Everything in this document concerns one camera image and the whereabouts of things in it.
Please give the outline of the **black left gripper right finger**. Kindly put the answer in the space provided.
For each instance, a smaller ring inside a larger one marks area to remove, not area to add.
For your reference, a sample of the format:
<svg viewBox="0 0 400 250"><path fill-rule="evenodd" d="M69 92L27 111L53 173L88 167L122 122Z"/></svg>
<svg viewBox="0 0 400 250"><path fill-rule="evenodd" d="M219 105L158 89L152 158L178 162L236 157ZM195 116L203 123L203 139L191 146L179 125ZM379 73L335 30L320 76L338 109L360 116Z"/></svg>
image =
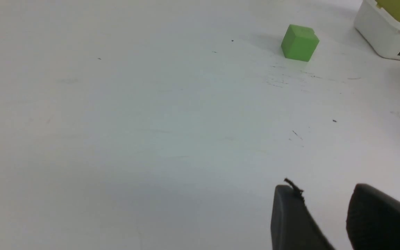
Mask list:
<svg viewBox="0 0 400 250"><path fill-rule="evenodd" d="M400 201L368 184L357 184L346 231L354 250L400 250Z"/></svg>

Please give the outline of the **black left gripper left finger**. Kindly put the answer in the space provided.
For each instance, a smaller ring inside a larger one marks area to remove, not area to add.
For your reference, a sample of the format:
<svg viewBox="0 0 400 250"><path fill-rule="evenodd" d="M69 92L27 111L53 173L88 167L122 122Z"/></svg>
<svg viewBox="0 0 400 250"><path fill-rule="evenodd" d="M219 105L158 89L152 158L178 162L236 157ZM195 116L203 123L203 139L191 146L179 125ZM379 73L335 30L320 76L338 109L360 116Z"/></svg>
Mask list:
<svg viewBox="0 0 400 250"><path fill-rule="evenodd" d="M303 190L285 178L277 185L271 216L273 250L333 250L333 245L310 214Z"/></svg>

